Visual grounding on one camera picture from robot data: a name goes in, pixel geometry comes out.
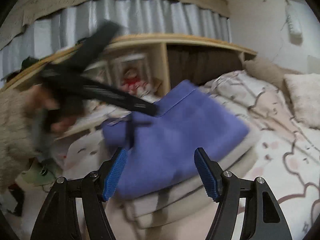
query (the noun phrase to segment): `metal screw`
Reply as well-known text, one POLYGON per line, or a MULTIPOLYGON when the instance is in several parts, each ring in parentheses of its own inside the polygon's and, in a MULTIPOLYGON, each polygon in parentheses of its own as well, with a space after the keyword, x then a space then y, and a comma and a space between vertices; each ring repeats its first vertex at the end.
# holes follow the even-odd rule
POLYGON ((90 172, 90 177, 97 177, 98 176, 98 172, 97 171, 91 171, 90 172))
POLYGON ((232 173, 231 173, 231 171, 224 171, 223 175, 230 178, 232 176, 232 173))
POLYGON ((59 177, 59 178, 57 178, 57 182, 58 182, 58 183, 64 182, 64 177, 59 177))
POLYGON ((262 177, 258 177, 257 178, 257 182, 260 183, 260 184, 263 184, 265 182, 265 180, 262 177))

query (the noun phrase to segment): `pillow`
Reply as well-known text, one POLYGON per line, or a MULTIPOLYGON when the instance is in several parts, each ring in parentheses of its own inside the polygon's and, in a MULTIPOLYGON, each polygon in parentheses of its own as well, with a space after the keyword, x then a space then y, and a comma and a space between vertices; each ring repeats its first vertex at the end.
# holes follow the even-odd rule
POLYGON ((289 110, 293 113, 292 102, 290 100, 290 94, 287 89, 287 86, 284 82, 285 74, 302 74, 299 71, 281 68, 276 64, 268 61, 267 59, 256 57, 254 60, 249 60, 244 62, 244 68, 247 70, 247 73, 257 79, 266 81, 277 88, 279 88, 283 95, 284 99, 288 105, 289 110))
POLYGON ((320 75, 284 75, 296 120, 320 129, 320 75))

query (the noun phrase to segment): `folded blue cloth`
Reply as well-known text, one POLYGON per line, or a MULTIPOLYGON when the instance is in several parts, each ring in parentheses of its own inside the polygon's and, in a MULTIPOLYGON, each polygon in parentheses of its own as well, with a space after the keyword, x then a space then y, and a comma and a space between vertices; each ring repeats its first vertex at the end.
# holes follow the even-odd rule
POLYGON ((133 112, 130 122, 103 124, 104 138, 112 151, 118 146, 130 148, 128 126, 134 131, 134 144, 117 188, 123 199, 195 176, 193 155, 198 147, 211 160, 220 161, 249 132, 240 119, 189 81, 181 82, 156 104, 156 117, 133 112))

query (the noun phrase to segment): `curtain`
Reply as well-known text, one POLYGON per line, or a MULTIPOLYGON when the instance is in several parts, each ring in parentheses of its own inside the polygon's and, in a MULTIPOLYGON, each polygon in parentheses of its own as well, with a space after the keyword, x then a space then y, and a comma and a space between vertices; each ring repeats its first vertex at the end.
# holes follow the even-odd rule
POLYGON ((2 77, 31 56, 43 58, 94 33, 105 19, 123 26, 121 35, 183 33, 229 41, 226 17, 175 0, 89 0, 36 20, 0 51, 2 77))

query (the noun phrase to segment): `fluffy white pillow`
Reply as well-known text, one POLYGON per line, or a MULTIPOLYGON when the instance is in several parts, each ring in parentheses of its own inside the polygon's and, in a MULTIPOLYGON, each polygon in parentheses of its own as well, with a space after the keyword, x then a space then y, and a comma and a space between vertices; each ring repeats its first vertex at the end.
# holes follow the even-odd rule
POLYGON ((320 75, 284 75, 298 122, 320 129, 320 75))

